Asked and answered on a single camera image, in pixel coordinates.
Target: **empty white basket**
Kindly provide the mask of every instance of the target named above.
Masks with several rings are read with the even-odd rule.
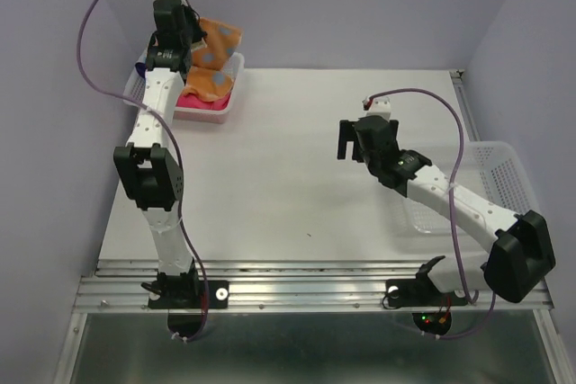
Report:
[[[144,62],[146,58],[146,53],[142,54],[138,59],[139,62]],[[222,68],[222,72],[234,78],[234,87],[232,87],[232,92],[230,93],[230,99],[228,105],[224,110],[214,111],[214,110],[199,110],[195,108],[183,108],[176,106],[174,117],[176,119],[186,119],[189,121],[208,121],[210,123],[224,123],[234,102],[239,95],[239,82],[242,77],[242,72],[244,71],[244,56],[240,53],[234,53],[226,62],[226,65]],[[138,75],[136,69],[132,70],[128,83],[124,88],[124,94],[130,96],[138,101],[141,101],[144,97],[144,87],[146,81],[144,78]]]
[[[454,146],[412,147],[429,157],[450,177],[458,148]],[[538,211],[536,197],[514,149],[499,141],[466,143],[456,182],[495,204],[524,214]],[[404,200],[409,223],[422,234],[446,235],[449,222],[428,207]]]

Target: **pink cloth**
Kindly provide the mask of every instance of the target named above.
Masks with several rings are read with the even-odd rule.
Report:
[[[204,101],[201,101],[195,94],[181,94],[178,98],[178,102],[176,103],[176,107],[195,108],[198,110],[213,110],[218,112],[224,110],[228,106],[229,101],[230,92],[228,92],[228,94],[223,98],[220,98],[219,100],[212,103],[205,103]]]

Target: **table surface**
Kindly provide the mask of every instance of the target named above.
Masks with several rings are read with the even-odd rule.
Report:
[[[184,158],[184,221],[201,257],[233,261],[427,260],[447,235],[410,226],[402,197],[362,164],[337,161],[338,123],[369,94],[420,87],[462,117],[447,71],[248,69],[223,125],[174,121]],[[391,97],[402,148],[457,143],[441,104]],[[463,236],[464,252],[480,248]],[[101,260],[157,260],[145,219],[120,186]]]

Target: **orange cloth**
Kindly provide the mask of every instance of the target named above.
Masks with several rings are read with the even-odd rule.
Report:
[[[206,47],[192,53],[192,67],[180,98],[193,94],[200,101],[213,103],[229,94],[234,79],[221,72],[242,39],[242,30],[207,18],[200,19]]]

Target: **cable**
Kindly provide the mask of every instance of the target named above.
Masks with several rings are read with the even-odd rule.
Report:
[[[94,90],[96,90],[96,92],[98,92],[100,94],[106,94],[106,95],[111,96],[111,97],[116,98],[116,99],[120,99],[120,100],[125,101],[127,103],[130,103],[132,105],[136,105],[141,110],[146,110],[150,114],[152,114],[152,116],[160,123],[160,125],[162,125],[162,128],[164,128],[168,137],[170,138],[170,141],[172,142],[172,145],[174,146],[174,150],[176,151],[176,159],[178,162],[178,166],[180,166],[180,169],[183,172],[182,176],[184,176],[184,164],[183,164],[183,160],[182,160],[182,153],[180,151],[180,146],[178,146],[178,142],[176,141],[176,137],[174,136],[174,133],[172,132],[172,130],[170,129],[170,127],[168,126],[166,121],[164,119],[162,119],[162,116],[160,114],[158,114],[157,112],[155,112],[154,110],[150,109],[150,107],[148,107],[145,103],[143,103],[141,101],[137,101],[137,100],[130,98],[129,96],[125,96],[123,94],[117,94],[115,92],[108,92],[104,89],[101,89],[98,85],[96,85],[88,77],[88,75],[86,74],[86,72],[84,70],[84,65],[82,64],[82,55],[81,55],[82,38],[84,36],[84,30],[86,28],[86,23],[88,22],[88,19],[90,18],[90,14],[92,14],[92,11],[94,10],[98,1],[99,0],[93,0],[92,1],[92,3],[88,7],[88,10],[86,11],[86,13],[84,15],[84,18],[82,19],[82,23],[80,24],[80,30],[78,31],[78,38],[76,40],[76,62],[78,64],[78,69],[80,70],[80,74],[82,75],[84,80],[88,83],[88,85],[90,87],[92,87]],[[210,298],[210,288],[208,286],[208,277],[206,275],[206,269],[204,268],[203,261],[200,258],[200,256],[198,255],[198,253],[196,252],[196,249],[192,245],[192,241],[190,240],[190,237],[188,236],[188,233],[186,232],[186,228],[184,225],[184,219],[182,217],[182,203],[183,203],[183,201],[184,201],[184,196],[183,196],[183,199],[181,199],[178,203],[178,219],[180,220],[180,227],[182,228],[182,234],[184,235],[184,240],[185,240],[186,244],[188,245],[188,247],[190,248],[190,251],[192,252],[196,262],[200,266],[200,270],[202,272],[202,277],[204,279],[204,299],[203,299],[204,301],[201,301],[201,304],[204,305],[204,307],[201,308],[202,321],[201,321],[200,328],[198,329],[198,331],[194,335],[192,335],[186,339],[187,342],[190,342],[190,341],[193,341],[194,339],[198,338],[198,336],[200,335],[200,333],[202,332],[202,330],[206,326],[206,321],[208,320],[208,309],[209,309],[209,301],[207,301],[207,299]]]
[[[382,96],[388,96],[391,94],[405,94],[405,93],[417,93],[417,94],[427,94],[428,96],[433,97],[440,103],[442,103],[447,110],[450,111],[454,120],[456,121],[456,126],[458,127],[458,139],[459,139],[459,146],[458,146],[458,156],[456,157],[456,162],[454,163],[454,168],[452,169],[452,173],[450,174],[450,184],[455,184],[456,173],[458,172],[458,168],[460,168],[460,164],[462,162],[462,157],[464,155],[464,128],[462,126],[462,122],[458,117],[455,109],[448,103],[444,98],[438,96],[437,94],[430,92],[429,90],[418,89],[418,88],[405,88],[405,89],[396,89],[396,90],[389,90],[387,92],[380,92],[378,94],[373,94],[369,96],[367,99],[367,107],[368,108],[372,101],[375,98],[380,98]],[[450,231],[452,233],[452,244],[454,246],[454,255],[456,256],[456,265],[458,266],[458,273],[460,274],[460,281],[462,283],[464,296],[468,303],[474,304],[478,299],[479,292],[476,291],[474,297],[470,295],[470,291],[468,290],[468,283],[466,282],[466,275],[464,273],[464,264],[462,262],[462,254],[460,252],[460,245],[458,244],[458,234],[457,234],[457,226],[456,226],[456,207],[454,201],[454,188],[450,188],[448,191],[448,204],[450,209]]]

